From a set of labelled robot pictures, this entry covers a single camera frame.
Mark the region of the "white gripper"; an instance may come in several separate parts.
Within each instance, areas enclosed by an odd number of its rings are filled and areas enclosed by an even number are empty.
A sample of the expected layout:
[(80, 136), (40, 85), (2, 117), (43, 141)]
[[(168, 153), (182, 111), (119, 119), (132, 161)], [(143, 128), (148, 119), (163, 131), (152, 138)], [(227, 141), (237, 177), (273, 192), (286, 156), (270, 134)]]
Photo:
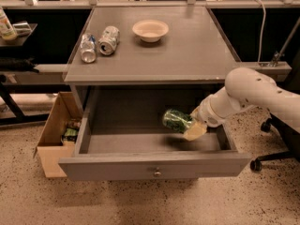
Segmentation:
[(198, 108), (195, 108), (190, 116), (193, 119), (202, 121), (194, 122), (183, 134), (188, 141), (194, 141), (206, 133), (207, 127), (216, 128), (223, 124), (225, 120), (217, 115), (210, 104), (210, 97), (205, 98)]

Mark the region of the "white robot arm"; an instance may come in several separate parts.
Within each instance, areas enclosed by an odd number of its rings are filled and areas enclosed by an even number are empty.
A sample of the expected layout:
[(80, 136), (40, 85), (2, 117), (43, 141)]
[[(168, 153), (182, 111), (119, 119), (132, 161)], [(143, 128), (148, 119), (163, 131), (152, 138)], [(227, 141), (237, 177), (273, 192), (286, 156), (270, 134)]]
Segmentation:
[(206, 97), (194, 109), (192, 125), (184, 132), (184, 138), (196, 140), (207, 128), (216, 128), (228, 117), (253, 107), (267, 109), (300, 132), (300, 96), (278, 87), (272, 78), (254, 69), (239, 67), (228, 73), (223, 88)]

